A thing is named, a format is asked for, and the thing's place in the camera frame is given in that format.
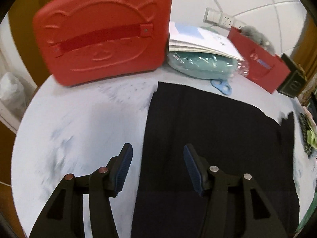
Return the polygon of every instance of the metal screw head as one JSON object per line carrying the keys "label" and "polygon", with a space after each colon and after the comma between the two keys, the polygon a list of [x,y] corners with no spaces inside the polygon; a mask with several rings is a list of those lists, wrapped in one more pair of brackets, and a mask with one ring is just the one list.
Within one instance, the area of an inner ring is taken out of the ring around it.
{"label": "metal screw head", "polygon": [[214,172],[214,173],[216,173],[216,172],[218,172],[219,168],[216,167],[216,166],[211,166],[211,167],[209,168],[209,170],[212,171],[212,172]]}
{"label": "metal screw head", "polygon": [[251,180],[252,179],[252,175],[250,174],[244,174],[243,176],[246,180]]}
{"label": "metal screw head", "polygon": [[65,175],[64,178],[65,178],[66,181],[69,181],[69,180],[71,180],[73,177],[74,177],[73,174],[67,174],[67,175]]}
{"label": "metal screw head", "polygon": [[98,172],[101,174],[104,174],[104,173],[108,172],[108,168],[105,166],[102,166],[98,169]]}

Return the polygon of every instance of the patterned fabric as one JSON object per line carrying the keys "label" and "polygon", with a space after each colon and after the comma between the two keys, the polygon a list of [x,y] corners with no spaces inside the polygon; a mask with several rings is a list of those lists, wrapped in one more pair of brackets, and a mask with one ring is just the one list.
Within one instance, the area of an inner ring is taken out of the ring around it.
{"label": "patterned fabric", "polygon": [[299,115],[299,123],[302,129],[302,134],[303,134],[303,141],[304,141],[304,151],[307,153],[309,156],[313,152],[313,147],[308,144],[307,142],[307,131],[310,130],[310,127],[308,125],[308,119],[307,116],[304,114]]}
{"label": "patterned fabric", "polygon": [[308,82],[304,90],[299,94],[298,100],[301,105],[307,105],[312,92],[315,92],[317,88],[317,72],[314,77]]}

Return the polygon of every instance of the red plastic case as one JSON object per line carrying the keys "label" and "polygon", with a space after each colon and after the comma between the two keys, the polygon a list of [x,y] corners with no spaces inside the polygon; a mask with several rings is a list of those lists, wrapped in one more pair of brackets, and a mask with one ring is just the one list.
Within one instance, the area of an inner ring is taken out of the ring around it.
{"label": "red plastic case", "polygon": [[249,63],[247,78],[271,94],[291,72],[280,57],[271,55],[251,39],[241,35],[240,30],[232,27],[228,39]]}
{"label": "red plastic case", "polygon": [[172,0],[52,0],[33,28],[49,71],[71,86],[161,66],[171,6]]}

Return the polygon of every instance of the white plastic bag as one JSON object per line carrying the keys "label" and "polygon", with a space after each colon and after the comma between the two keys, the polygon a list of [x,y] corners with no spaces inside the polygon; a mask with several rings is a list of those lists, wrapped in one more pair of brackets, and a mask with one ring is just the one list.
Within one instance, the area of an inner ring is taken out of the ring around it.
{"label": "white plastic bag", "polygon": [[11,72],[0,80],[0,100],[15,116],[22,118],[26,110],[24,87]]}

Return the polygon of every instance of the round table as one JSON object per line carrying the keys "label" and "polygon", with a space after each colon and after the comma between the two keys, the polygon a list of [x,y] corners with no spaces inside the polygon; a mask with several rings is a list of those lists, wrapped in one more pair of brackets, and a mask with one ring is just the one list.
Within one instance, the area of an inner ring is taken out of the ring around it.
{"label": "round table", "polygon": [[[222,95],[210,81],[190,78],[169,66],[75,87],[63,87],[53,76],[46,80],[25,112],[12,156],[13,199],[27,236],[65,174],[91,174],[127,142],[133,146],[133,159],[122,192],[110,203],[119,237],[130,237],[147,112],[158,81]],[[240,75],[229,83],[231,99],[254,105],[277,122],[301,110],[297,99],[269,94]],[[295,119],[294,182],[301,220],[314,195],[316,159],[305,154]],[[86,237],[92,237],[87,195],[83,203]]]}

